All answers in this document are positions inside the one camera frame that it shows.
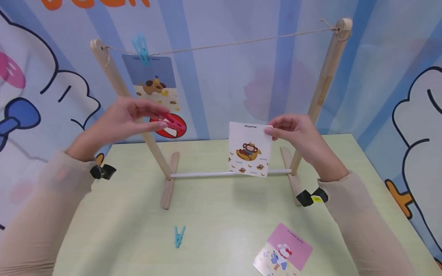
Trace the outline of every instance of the table surface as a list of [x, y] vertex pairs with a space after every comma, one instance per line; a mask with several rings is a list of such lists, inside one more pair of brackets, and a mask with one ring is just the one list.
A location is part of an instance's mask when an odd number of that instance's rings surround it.
[[[326, 135], [327, 143], [356, 172], [408, 252], [418, 275], [440, 270], [351, 134]], [[228, 141], [159, 143], [167, 161], [179, 151], [178, 173], [227, 170]], [[272, 145], [271, 169], [284, 168]], [[117, 168], [92, 186], [60, 250], [55, 275], [261, 275], [252, 261], [278, 223], [313, 247], [302, 275], [357, 275], [337, 225], [324, 204], [293, 201], [285, 175], [178, 179], [170, 210], [160, 207], [164, 175], [145, 144], [117, 144], [105, 158]], [[317, 188], [305, 161], [304, 189]], [[186, 226], [175, 248], [174, 226]]]

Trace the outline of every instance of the sleeve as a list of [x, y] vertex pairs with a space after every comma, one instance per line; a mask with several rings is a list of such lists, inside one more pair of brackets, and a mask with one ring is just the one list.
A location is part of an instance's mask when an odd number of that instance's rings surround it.
[[414, 276], [401, 243], [381, 217], [361, 179], [353, 172], [334, 182], [321, 182], [325, 203], [341, 231], [361, 276]]
[[57, 152], [38, 178], [36, 191], [4, 231], [0, 275], [52, 275], [61, 243], [84, 196], [91, 191], [95, 160]]

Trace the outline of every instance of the monkey illustration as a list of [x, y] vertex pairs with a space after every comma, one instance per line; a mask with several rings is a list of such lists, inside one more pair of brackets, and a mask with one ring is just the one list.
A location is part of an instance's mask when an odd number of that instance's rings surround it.
[[256, 157], [258, 157], [258, 154], [261, 154], [261, 151], [251, 142], [243, 144], [242, 149], [236, 150], [236, 155], [245, 161], [255, 160]]
[[155, 76], [154, 80], [146, 81], [146, 84], [142, 83], [141, 86], [143, 87], [143, 90], [147, 95], [152, 95], [153, 93], [161, 93], [163, 89], [166, 88], [166, 85], [160, 82], [158, 76]]

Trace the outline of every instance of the picture card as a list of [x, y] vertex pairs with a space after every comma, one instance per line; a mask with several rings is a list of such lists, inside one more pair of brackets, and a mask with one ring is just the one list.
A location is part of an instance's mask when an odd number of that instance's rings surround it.
[[272, 137], [264, 133], [271, 125], [229, 123], [229, 171], [266, 177]]
[[162, 104], [171, 111], [180, 111], [172, 59], [148, 57], [150, 66], [144, 66], [138, 56], [122, 55], [122, 57], [139, 97]]
[[253, 261], [264, 276], [299, 276], [313, 248], [280, 223]]

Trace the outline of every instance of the hand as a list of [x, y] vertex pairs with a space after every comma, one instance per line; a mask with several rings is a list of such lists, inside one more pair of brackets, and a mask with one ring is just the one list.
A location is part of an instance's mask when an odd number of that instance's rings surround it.
[[136, 121], [143, 117], [164, 119], [162, 114], [169, 112], [167, 107], [145, 98], [119, 97], [90, 128], [74, 140], [66, 153], [80, 161], [93, 160], [94, 154], [106, 144], [166, 128], [167, 124], [161, 121]]
[[284, 114], [269, 122], [273, 128], [265, 129], [278, 138], [289, 141], [310, 163], [324, 182], [337, 181], [348, 175], [348, 170], [319, 134], [308, 115]]

